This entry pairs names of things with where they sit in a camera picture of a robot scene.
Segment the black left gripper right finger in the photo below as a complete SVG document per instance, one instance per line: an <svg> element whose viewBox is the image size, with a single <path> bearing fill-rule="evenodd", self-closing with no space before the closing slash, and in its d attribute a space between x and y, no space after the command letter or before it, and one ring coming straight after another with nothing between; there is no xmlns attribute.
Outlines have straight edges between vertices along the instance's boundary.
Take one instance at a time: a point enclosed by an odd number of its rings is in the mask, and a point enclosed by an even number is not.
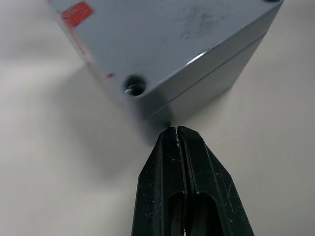
<svg viewBox="0 0 315 236"><path fill-rule="evenodd" d="M179 126L188 187L188 236L254 234L231 175L200 134Z"/></svg>

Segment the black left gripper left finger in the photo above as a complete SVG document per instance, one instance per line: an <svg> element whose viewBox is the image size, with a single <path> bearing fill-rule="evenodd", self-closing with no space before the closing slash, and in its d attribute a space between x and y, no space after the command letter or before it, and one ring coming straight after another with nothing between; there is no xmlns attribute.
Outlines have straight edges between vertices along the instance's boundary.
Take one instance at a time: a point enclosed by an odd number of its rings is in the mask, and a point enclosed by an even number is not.
<svg viewBox="0 0 315 236"><path fill-rule="evenodd" d="M131 234L182 236L188 201L184 159L174 127L160 133L139 174Z"/></svg>

